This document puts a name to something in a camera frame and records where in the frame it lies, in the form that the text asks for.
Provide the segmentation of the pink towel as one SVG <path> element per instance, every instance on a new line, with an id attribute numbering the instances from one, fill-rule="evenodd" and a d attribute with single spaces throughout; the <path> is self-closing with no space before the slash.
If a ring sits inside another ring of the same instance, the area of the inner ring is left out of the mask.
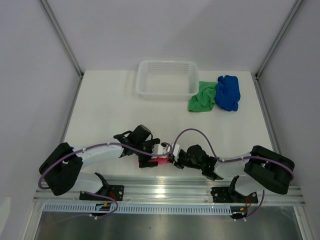
<path id="1" fill-rule="evenodd" d="M 151 164 L 152 166 L 168 164 L 171 162 L 172 162 L 172 159 L 169 157 L 156 157 L 156 158 L 152 158 L 148 161 L 148 163 Z"/>

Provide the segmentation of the green towel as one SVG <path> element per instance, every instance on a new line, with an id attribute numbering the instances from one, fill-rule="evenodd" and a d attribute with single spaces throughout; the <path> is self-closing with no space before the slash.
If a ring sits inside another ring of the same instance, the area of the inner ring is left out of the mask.
<path id="1" fill-rule="evenodd" d="M 217 82 L 200 81 L 198 93 L 188 101 L 187 110 L 192 113 L 210 112 L 215 104 Z"/>

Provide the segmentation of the white plastic basket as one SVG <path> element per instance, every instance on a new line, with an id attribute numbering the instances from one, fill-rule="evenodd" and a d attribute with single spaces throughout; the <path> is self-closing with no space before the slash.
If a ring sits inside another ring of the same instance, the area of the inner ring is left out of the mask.
<path id="1" fill-rule="evenodd" d="M 189 101 L 199 92 L 199 71 L 188 60 L 143 60 L 136 75 L 136 92 L 145 100 Z"/>

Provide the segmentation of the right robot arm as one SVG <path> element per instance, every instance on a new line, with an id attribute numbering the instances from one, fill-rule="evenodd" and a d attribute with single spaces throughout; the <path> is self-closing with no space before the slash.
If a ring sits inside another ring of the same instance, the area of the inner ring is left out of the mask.
<path id="1" fill-rule="evenodd" d="M 212 181 L 231 179 L 228 196 L 234 202 L 263 190 L 286 195 L 295 178 L 292 160 L 260 145 L 244 155 L 222 159 L 208 155 L 196 144 L 180 150 L 173 164 L 181 170 L 199 170 Z"/>

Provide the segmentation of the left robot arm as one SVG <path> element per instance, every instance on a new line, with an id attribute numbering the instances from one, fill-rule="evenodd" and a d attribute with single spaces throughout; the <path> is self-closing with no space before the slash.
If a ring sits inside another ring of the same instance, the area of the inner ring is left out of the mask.
<path id="1" fill-rule="evenodd" d="M 141 167 L 153 167 L 156 163 L 154 148 L 160 144 L 152 132 L 144 125 L 114 135 L 105 143 L 89 147 L 72 147 L 67 142 L 59 144 L 39 167 L 38 188 L 51 190 L 55 196 L 69 191 L 79 191 L 81 199 L 90 199 L 92 194 L 97 200 L 112 197 L 111 187 L 101 173 L 84 173 L 88 166 L 131 155 L 138 157 Z"/>

